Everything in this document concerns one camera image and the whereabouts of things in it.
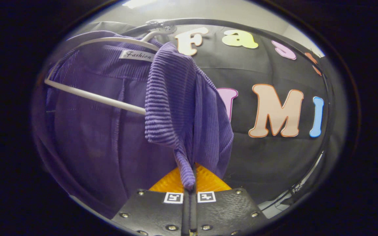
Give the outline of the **purple ribbed jacket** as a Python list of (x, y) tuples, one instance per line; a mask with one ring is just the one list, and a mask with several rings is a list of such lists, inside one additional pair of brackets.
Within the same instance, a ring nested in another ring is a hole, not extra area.
[(155, 39), (153, 51), (93, 31), (66, 40), (49, 60), (51, 81), (143, 107), (145, 115), (41, 82), (32, 99), (36, 149), (58, 184), (106, 218), (138, 189), (175, 168), (190, 190), (200, 164), (223, 178), (234, 134), (218, 90), (191, 56)]

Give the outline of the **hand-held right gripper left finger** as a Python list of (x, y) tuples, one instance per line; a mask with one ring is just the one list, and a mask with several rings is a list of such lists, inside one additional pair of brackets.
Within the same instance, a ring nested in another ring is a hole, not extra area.
[(175, 168), (149, 189), (138, 189), (113, 217), (136, 236), (189, 236), (190, 193)]

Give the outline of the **black clothes rail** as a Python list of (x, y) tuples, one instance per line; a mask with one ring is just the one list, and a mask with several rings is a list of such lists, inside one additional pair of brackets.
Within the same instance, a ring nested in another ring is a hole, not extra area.
[[(150, 21), (124, 32), (125, 36), (142, 36), (142, 32), (163, 30), (164, 26), (176, 26), (187, 24), (213, 24), (231, 27), (225, 31), (225, 45), (244, 46), (248, 49), (256, 49), (259, 44), (255, 42), (252, 33), (257, 33), (277, 42), (277, 38), (266, 33), (266, 30), (258, 29), (239, 23), (208, 19), (208, 18), (180, 18), (164, 21)], [(154, 95), (162, 94), (162, 88), (167, 87), (168, 110), (173, 114), (181, 109), (189, 111), (189, 121), (183, 123), (187, 130), (185, 133), (186, 151), (180, 151), (179, 155), (187, 158), (189, 163), (201, 164), (219, 177), (224, 178), (230, 164), (234, 144), (234, 131), (232, 127), (232, 104), (238, 92), (225, 99), (225, 88), (217, 88), (209, 76), (198, 66), (193, 56), (198, 52), (191, 47), (192, 44), (200, 46), (202, 35), (208, 33), (208, 29), (202, 27), (186, 31), (177, 35), (177, 44), (172, 43), (179, 51), (178, 59), (167, 63), (168, 72), (178, 72), (176, 80), (150, 81), (149, 87), (153, 87)], [(190, 67), (174, 64), (183, 59), (191, 63)], [(329, 136), (333, 130), (334, 92), (333, 85), (328, 81), (322, 69), (315, 67), (319, 75), (323, 77), (324, 87), (327, 93), (327, 123), (324, 139), (319, 147), (320, 157), (324, 155), (324, 146), (328, 144)], [(269, 132), (272, 136), (280, 133), (282, 137), (296, 137), (299, 130), (301, 106), (304, 95), (300, 90), (292, 89), (288, 92), (285, 101), (276, 94), (276, 89), (267, 84), (256, 84), (251, 88), (257, 96), (257, 113), (253, 121), (253, 127), (248, 130), (248, 136), (252, 138), (266, 137)], [(258, 204), (258, 207), (267, 214), (279, 214), (293, 207), (302, 197), (310, 193), (312, 182), (303, 178), (302, 186), (292, 186), (287, 192), (276, 200)]]

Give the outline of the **white hanger with taped hook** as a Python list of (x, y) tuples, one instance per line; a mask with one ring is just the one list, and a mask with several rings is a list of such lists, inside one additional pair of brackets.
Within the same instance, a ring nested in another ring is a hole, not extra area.
[[(103, 37), (103, 38), (97, 38), (97, 39), (91, 39), (91, 40), (85, 41), (85, 42), (79, 44), (77, 47), (75, 47), (75, 49), (79, 48), (81, 46), (88, 45), (88, 44), (91, 44), (91, 43), (96, 43), (96, 42), (126, 42), (126, 43), (130, 43), (130, 44), (142, 46), (144, 48), (151, 49), (151, 50), (154, 50), (154, 51), (158, 51), (159, 47), (149, 43), (148, 41), (150, 39), (153, 39), (155, 36), (170, 35), (177, 30), (176, 26), (164, 26), (163, 28), (164, 28), (163, 30), (149, 32), (141, 40), (123, 38), (123, 37)], [(54, 69), (51, 70), (50, 73), (48, 74), (48, 76), (44, 79), (44, 83), (46, 85), (49, 85), (51, 87), (54, 87), (56, 89), (59, 89), (61, 91), (67, 92), (67, 93), (77, 95), (77, 96), (82, 97), (82, 98), (86, 98), (86, 99), (93, 100), (93, 101), (96, 101), (96, 102), (99, 102), (99, 103), (107, 104), (109, 106), (113, 106), (113, 107), (120, 108), (120, 109), (125, 109), (127, 111), (138, 113), (138, 114), (141, 114), (141, 115), (146, 114), (145, 109), (142, 108), (142, 107), (134, 106), (134, 105), (131, 105), (129, 103), (124, 103), (122, 101), (113, 100), (113, 99), (105, 97), (105, 96), (101, 96), (101, 95), (98, 95), (98, 94), (95, 94), (95, 93), (90, 93), (88, 91), (84, 91), (84, 90), (81, 90), (81, 89), (78, 89), (78, 88), (74, 88), (74, 87), (71, 87), (71, 86), (63, 85), (63, 84), (58, 83), (58, 82), (54, 82), (54, 81), (50, 80), (50, 77), (53, 73), (54, 73)]]

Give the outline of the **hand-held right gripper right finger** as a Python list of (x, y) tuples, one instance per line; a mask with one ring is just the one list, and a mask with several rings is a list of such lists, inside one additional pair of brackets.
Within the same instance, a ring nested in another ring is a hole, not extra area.
[(231, 188), (214, 173), (195, 165), (191, 193), (191, 236), (246, 236), (268, 218), (243, 188)]

